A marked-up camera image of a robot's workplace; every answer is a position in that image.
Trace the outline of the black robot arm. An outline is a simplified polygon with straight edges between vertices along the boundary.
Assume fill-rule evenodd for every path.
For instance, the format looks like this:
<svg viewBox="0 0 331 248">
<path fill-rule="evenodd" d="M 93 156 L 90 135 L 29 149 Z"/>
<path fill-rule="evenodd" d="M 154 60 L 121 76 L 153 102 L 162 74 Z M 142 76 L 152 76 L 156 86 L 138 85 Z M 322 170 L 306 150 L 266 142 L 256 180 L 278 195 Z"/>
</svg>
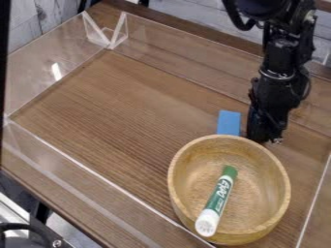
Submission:
<svg viewBox="0 0 331 248">
<path fill-rule="evenodd" d="M 262 30 L 264 60 L 250 80 L 246 138 L 280 142 L 288 114 L 310 93 L 316 7 L 313 0 L 221 0 L 233 26 Z"/>
</svg>

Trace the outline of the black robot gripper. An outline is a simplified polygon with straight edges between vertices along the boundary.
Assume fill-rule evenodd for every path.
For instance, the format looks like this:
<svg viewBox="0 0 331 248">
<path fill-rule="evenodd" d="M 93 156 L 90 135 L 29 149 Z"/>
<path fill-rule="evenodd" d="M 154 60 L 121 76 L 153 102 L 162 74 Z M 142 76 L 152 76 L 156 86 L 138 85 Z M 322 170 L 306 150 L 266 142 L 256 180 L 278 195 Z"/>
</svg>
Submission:
<svg viewBox="0 0 331 248">
<path fill-rule="evenodd" d="M 304 66 L 286 73 L 261 67 L 258 73 L 248 92 L 246 138 L 254 142 L 280 144 L 289 111 L 298 107 L 310 93 L 310 75 Z"/>
</svg>

